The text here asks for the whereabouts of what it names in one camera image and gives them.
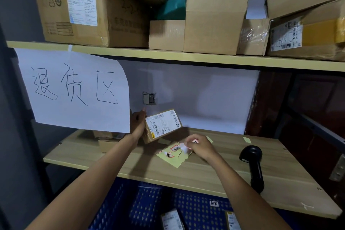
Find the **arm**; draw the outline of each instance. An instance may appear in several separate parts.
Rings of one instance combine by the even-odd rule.
[[[87,229],[144,131],[145,111],[131,117],[131,133],[73,181],[27,229]]]
[[[186,142],[216,171],[242,230],[291,230],[279,214],[226,163],[205,136],[194,134],[188,136]]]

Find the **electrical outlet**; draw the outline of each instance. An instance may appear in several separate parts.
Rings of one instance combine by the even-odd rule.
[[[155,105],[156,104],[156,93],[142,93],[142,102],[144,105]]]

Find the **left hand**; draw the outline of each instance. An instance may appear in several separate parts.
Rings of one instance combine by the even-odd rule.
[[[144,133],[145,129],[145,117],[146,117],[146,109],[144,108],[140,112],[135,112],[132,114],[130,119],[130,133],[136,140]]]

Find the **barcode scanner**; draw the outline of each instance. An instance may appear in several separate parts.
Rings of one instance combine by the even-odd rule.
[[[241,161],[249,163],[250,174],[252,176],[250,185],[258,194],[260,194],[265,187],[260,166],[261,158],[262,151],[256,145],[246,146],[239,155]]]

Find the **wooden tabletop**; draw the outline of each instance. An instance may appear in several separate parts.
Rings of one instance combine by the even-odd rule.
[[[167,135],[168,140],[180,141],[187,135],[199,133],[214,141],[216,150],[239,175],[250,183],[249,165],[239,160],[239,154],[248,146],[242,135],[182,128]],[[292,154],[275,139],[246,136],[261,148],[261,169],[265,189],[261,196],[275,208],[337,218],[342,210],[316,183]],[[165,147],[153,142],[139,145],[127,158],[118,176],[139,181],[226,197],[225,191],[212,167],[192,153],[179,168],[156,156]],[[104,154],[91,131],[78,130],[62,141],[45,158],[47,163],[86,170]]]
[[[301,70],[319,70],[345,72],[345,62],[307,60],[296,58],[269,57],[269,56],[231,56],[214,55],[200,53],[184,53],[180,51],[166,51],[153,49],[124,49],[114,47],[97,47],[67,45],[56,43],[36,43],[36,42],[18,42],[7,41],[7,46],[18,49],[37,49],[37,50],[58,50],[74,51],[94,55],[119,56],[123,58],[156,59],[169,63],[171,61],[180,61],[189,63],[215,63],[250,67],[276,67]]]

